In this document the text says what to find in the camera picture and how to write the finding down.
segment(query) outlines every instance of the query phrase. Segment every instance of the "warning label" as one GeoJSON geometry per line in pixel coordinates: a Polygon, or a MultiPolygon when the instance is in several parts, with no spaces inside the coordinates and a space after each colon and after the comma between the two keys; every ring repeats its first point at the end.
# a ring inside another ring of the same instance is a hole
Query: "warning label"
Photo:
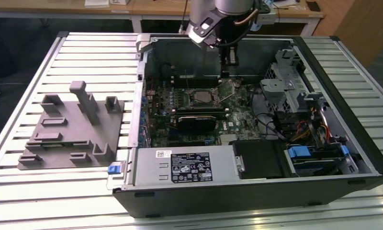
{"type": "Polygon", "coordinates": [[[171,181],[172,183],[212,181],[207,152],[171,154],[171,181]]]}

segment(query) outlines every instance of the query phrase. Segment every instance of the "white label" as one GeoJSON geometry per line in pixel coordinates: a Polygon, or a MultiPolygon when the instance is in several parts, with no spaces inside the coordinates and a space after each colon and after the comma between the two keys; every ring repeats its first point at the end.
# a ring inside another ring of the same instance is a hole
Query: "white label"
{"type": "Polygon", "coordinates": [[[171,150],[156,150],[155,157],[156,158],[168,158],[171,155],[171,150]]]}
{"type": "Polygon", "coordinates": [[[111,11],[111,13],[128,13],[128,11],[111,11]]]}

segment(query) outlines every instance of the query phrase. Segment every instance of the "desk leg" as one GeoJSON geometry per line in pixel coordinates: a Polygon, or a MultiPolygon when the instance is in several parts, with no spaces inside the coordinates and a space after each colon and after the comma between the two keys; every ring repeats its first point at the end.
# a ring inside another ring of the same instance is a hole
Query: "desk leg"
{"type": "Polygon", "coordinates": [[[303,30],[300,32],[300,36],[312,36],[312,33],[316,29],[317,23],[320,18],[309,18],[307,21],[307,24],[303,27],[303,30]]]}
{"type": "Polygon", "coordinates": [[[140,15],[131,15],[130,20],[131,20],[132,32],[140,33],[142,32],[142,23],[140,23],[142,16],[140,15]]]}

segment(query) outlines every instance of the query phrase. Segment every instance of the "table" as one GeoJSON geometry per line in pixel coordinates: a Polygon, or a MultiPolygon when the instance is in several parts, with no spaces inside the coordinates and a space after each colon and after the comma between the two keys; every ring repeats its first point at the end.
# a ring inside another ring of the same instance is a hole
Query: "table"
{"type": "MultiPolygon", "coordinates": [[[[127,19],[132,31],[142,32],[142,20],[180,20],[184,9],[182,0],[131,0],[127,5],[110,5],[108,8],[84,9],[84,0],[0,0],[0,17],[7,18],[67,18],[67,19],[127,19]]],[[[303,23],[300,35],[312,35],[321,12],[276,9],[277,23],[303,23]]]]}
{"type": "MultiPolygon", "coordinates": [[[[65,33],[55,38],[0,134],[0,230],[17,229],[383,229],[383,185],[328,205],[134,219],[106,188],[106,167],[19,171],[23,151],[42,107],[43,93],[75,100],[70,81],[86,81],[96,100],[124,101],[116,161],[126,159],[136,80],[136,34],[65,33]]],[[[335,87],[383,152],[383,90],[340,42],[304,38],[335,87]]],[[[313,89],[312,74],[304,72],[313,89]]]]}

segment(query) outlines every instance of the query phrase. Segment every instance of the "aluminum profile table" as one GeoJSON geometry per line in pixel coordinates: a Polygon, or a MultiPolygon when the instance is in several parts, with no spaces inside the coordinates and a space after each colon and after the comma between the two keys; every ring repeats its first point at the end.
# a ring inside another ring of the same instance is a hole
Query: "aluminum profile table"
{"type": "MultiPolygon", "coordinates": [[[[57,37],[0,135],[0,230],[6,229],[383,229],[383,185],[328,205],[168,218],[134,219],[106,189],[106,167],[19,171],[45,93],[75,100],[70,81],[95,98],[124,101],[116,160],[126,158],[138,56],[136,34],[69,33],[57,37]]],[[[383,89],[340,42],[304,38],[361,125],[383,152],[383,89]]],[[[309,72],[305,76],[317,89],[309,72]]]]}

